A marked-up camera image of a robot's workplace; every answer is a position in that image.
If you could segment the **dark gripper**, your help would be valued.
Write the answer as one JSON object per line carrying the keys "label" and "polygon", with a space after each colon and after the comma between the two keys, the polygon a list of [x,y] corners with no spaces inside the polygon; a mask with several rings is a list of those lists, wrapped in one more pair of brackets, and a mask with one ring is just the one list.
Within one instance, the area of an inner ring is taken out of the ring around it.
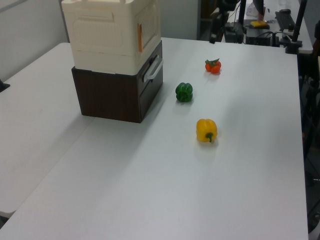
{"label": "dark gripper", "polygon": [[214,12],[211,19],[210,38],[209,42],[214,44],[215,42],[222,41],[222,34],[219,34],[223,25],[223,14],[220,12]]}

